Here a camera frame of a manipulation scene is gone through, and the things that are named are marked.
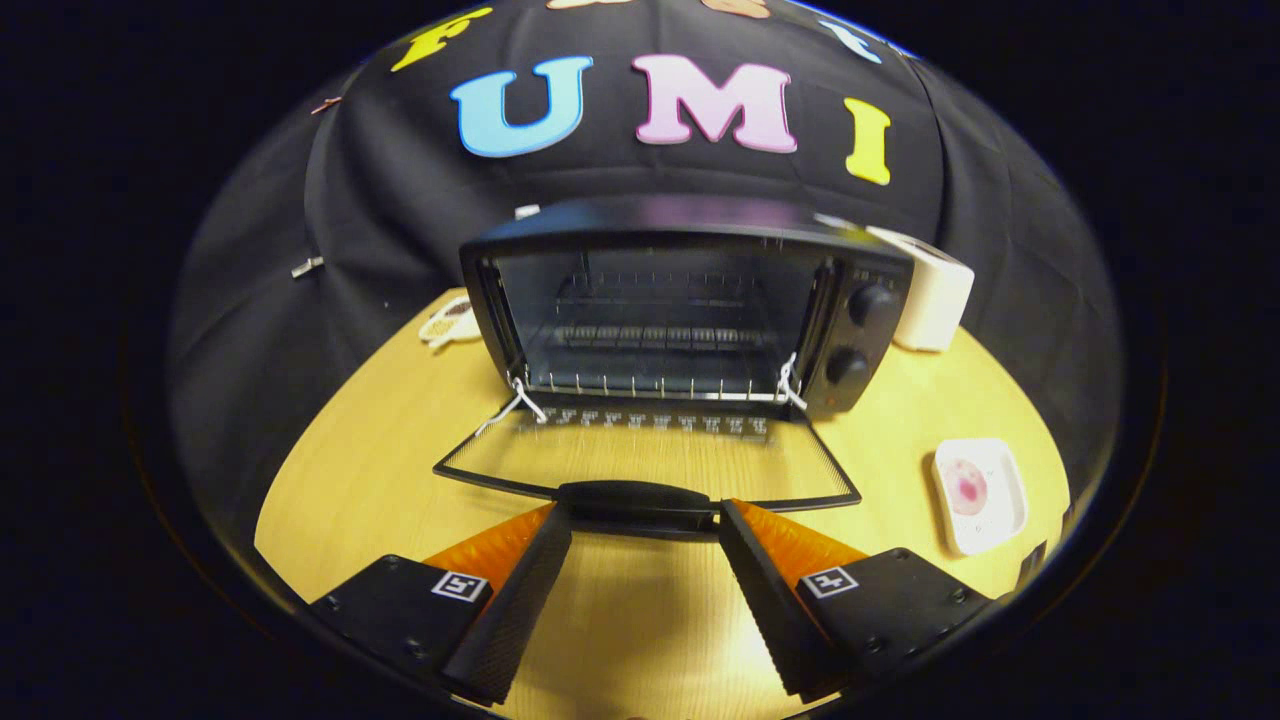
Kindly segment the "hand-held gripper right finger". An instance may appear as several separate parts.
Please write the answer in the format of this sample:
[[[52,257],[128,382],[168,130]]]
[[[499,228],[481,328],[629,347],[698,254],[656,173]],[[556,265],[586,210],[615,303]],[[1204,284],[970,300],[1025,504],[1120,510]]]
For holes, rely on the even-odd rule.
[[[989,606],[910,550],[865,553],[737,498],[719,544],[785,691],[806,702],[901,676]]]

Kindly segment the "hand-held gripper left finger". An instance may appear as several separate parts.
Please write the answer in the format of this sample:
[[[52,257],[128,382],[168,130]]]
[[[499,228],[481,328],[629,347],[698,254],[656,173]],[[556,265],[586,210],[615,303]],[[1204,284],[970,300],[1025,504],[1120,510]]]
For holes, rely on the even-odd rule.
[[[502,705],[571,539],[568,511],[545,503],[425,560],[384,555],[311,609],[401,675]]]

